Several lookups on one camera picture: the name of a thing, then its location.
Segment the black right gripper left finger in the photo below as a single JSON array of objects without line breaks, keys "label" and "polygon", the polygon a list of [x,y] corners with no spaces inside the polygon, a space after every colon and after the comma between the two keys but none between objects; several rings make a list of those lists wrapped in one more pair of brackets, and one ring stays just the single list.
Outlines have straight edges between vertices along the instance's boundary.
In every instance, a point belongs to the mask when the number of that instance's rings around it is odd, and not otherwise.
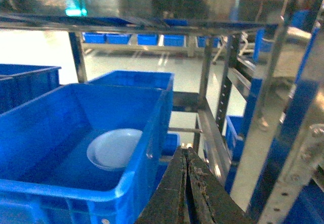
[{"label": "black right gripper left finger", "polygon": [[184,223],[187,162],[178,147],[156,191],[135,223]]}]

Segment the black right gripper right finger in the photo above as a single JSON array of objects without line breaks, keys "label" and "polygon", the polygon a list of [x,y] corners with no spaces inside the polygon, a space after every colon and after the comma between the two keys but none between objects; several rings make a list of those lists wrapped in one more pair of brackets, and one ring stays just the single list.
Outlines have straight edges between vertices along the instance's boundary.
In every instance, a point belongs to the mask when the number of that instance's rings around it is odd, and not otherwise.
[{"label": "black right gripper right finger", "polygon": [[193,203],[189,215],[194,223],[255,223],[228,195],[198,154],[189,148],[186,156],[187,184]]}]

